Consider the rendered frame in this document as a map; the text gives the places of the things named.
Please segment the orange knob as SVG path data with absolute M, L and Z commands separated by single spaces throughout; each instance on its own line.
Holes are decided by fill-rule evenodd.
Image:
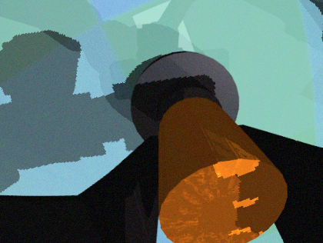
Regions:
M 192 97 L 158 130 L 158 220 L 174 243 L 246 243 L 285 208 L 278 168 L 215 101 Z

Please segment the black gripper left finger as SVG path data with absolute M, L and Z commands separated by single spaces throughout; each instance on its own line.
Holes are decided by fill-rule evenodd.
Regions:
M 156 243 L 158 136 L 78 195 L 0 195 L 0 243 Z

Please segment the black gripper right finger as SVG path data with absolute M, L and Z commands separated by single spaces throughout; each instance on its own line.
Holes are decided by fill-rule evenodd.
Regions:
M 274 223 L 284 243 L 323 243 L 323 148 L 239 125 L 281 171 L 285 208 Z

